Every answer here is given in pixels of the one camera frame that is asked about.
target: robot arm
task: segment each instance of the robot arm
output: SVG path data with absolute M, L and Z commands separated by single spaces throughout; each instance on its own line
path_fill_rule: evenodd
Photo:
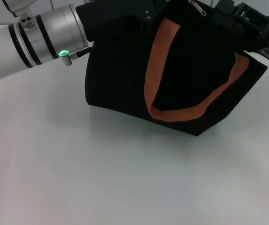
M 143 31 L 169 4 L 169 0 L 94 0 L 77 7 L 68 5 L 34 16 L 29 5 L 36 0 L 3 0 L 19 22 L 0 29 L 0 79 L 22 70 L 62 58 L 72 60 L 89 52 L 88 41 L 109 32 L 109 21 L 134 16 Z M 189 0 L 200 16 L 208 16 L 198 3 Z M 234 6 L 232 0 L 220 0 L 210 19 L 229 32 L 238 48 L 259 53 L 269 59 L 269 16 L 248 5 Z

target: white surface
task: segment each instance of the white surface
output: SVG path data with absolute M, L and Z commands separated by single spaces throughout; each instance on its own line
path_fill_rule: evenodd
M 0 80 L 0 225 L 269 225 L 269 69 L 194 137 L 88 106 L 86 60 Z

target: black tote bag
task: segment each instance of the black tote bag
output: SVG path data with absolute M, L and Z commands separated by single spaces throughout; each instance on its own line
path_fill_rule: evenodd
M 93 44 L 85 79 L 90 105 L 200 135 L 227 117 L 267 69 L 186 1 L 173 0 L 151 34 L 127 21 L 116 21 L 115 32 Z

